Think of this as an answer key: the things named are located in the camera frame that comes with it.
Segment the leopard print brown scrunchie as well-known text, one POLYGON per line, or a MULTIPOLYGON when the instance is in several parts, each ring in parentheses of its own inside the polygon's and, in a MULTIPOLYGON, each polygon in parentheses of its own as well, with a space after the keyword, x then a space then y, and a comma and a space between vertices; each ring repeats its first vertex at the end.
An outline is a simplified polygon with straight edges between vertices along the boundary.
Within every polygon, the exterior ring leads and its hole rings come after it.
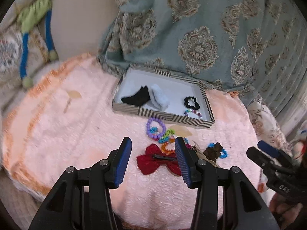
POLYGON ((212 147, 207 147, 204 151, 202 151, 199 145, 195 142, 195 144, 191 146, 191 149, 196 152, 196 155, 199 159, 204 159, 214 167, 220 168, 216 161, 221 157, 222 151, 224 149, 219 142, 214 144, 212 147))

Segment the red velvet hair bow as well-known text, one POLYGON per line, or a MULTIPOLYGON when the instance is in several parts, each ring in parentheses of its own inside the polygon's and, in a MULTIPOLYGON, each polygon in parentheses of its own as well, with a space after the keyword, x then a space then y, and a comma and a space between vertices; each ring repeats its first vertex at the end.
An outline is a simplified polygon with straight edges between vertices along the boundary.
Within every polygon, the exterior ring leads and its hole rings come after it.
POLYGON ((167 167, 169 172, 174 175, 182 175, 176 154, 165 154, 156 144, 146 147, 145 154, 137 156, 136 160, 143 175, 154 173, 160 166, 167 167))

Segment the black scrunchie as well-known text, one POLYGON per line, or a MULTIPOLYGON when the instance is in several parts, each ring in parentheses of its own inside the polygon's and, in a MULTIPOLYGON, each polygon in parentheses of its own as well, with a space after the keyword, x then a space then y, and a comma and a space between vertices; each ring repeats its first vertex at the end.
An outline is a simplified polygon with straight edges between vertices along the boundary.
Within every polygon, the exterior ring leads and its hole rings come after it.
POLYGON ((192 110, 198 110, 199 104, 197 102, 197 99, 195 97, 185 97, 184 98, 184 105, 188 109, 192 110))

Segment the light blue fluffy scrunchie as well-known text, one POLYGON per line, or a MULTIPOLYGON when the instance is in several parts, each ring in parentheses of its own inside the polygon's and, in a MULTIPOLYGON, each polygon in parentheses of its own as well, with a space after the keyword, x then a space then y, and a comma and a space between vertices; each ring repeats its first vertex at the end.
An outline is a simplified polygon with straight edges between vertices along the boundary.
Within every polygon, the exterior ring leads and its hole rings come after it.
POLYGON ((165 111, 170 105, 169 98, 157 84, 149 88, 149 95, 152 104, 160 111, 165 111))

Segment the floral beige pillow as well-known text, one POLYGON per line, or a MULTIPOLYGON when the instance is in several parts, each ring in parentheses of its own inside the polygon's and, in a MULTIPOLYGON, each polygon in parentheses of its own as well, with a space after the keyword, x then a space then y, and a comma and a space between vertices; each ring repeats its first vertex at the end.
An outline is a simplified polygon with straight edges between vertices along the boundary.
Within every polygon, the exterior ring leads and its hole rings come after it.
POLYGON ((257 95, 248 105, 247 111, 257 139, 290 154, 291 145, 287 142, 277 120, 260 95, 257 95))

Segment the pink quilted bedspread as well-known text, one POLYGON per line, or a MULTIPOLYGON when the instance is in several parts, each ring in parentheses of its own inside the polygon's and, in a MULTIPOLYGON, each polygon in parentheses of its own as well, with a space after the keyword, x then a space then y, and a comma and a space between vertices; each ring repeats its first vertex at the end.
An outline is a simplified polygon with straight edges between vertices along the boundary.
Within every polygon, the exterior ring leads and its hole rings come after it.
MULTIPOLYGON (((210 107, 214 124, 197 128, 168 123, 201 150, 219 142, 228 153, 218 165, 238 166, 253 185, 260 168, 246 157, 257 144, 248 112, 238 97, 218 90, 201 91, 199 85, 153 73, 131 71, 140 85, 158 83, 170 97, 169 111, 181 116, 185 97, 196 97, 201 113, 210 107)), ((3 166, 22 188, 44 199, 66 167, 91 167, 117 149, 123 138, 132 140, 132 152, 123 183, 111 190, 114 212, 132 227, 185 229, 190 227, 196 201, 180 176, 161 165, 144 175, 137 166, 153 140, 146 134, 147 117, 115 112, 113 96, 118 79, 104 72, 96 59, 83 54, 61 65, 50 65, 36 85, 9 109, 3 120, 3 166)))

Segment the black velvet hair accessory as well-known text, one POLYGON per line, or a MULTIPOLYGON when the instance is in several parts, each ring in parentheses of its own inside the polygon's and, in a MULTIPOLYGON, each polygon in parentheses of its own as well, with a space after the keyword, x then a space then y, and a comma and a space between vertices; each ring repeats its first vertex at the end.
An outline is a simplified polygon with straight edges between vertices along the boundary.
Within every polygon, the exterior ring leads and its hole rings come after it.
POLYGON ((136 94, 130 97, 122 97, 121 101, 124 104, 140 107, 150 101, 149 89, 147 86, 141 87, 136 94))

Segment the teal damask blanket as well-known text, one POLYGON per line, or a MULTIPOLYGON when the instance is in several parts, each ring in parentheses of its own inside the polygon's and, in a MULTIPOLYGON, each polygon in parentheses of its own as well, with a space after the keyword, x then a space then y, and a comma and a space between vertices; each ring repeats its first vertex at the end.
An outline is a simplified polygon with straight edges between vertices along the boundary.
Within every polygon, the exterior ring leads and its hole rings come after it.
POLYGON ((306 76, 306 19, 293 0, 115 0, 98 60, 119 75, 159 67, 285 112, 306 76))

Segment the striped black white tray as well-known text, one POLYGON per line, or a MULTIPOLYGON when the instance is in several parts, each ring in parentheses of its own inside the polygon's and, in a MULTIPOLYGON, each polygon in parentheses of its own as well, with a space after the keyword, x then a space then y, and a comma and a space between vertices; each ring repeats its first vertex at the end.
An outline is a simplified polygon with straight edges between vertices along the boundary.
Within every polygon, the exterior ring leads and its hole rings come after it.
POLYGON ((159 69, 125 70, 112 99, 114 111, 209 128, 215 123, 204 85, 159 69))

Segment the embroidered cream cushion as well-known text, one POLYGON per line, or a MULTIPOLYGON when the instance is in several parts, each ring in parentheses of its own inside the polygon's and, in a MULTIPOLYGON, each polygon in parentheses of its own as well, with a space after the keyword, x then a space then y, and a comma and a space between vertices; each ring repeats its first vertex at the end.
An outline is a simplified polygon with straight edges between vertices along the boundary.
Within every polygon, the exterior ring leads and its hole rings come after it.
POLYGON ((32 75, 58 58, 50 31, 52 0, 14 0, 1 21, 1 107, 32 75))

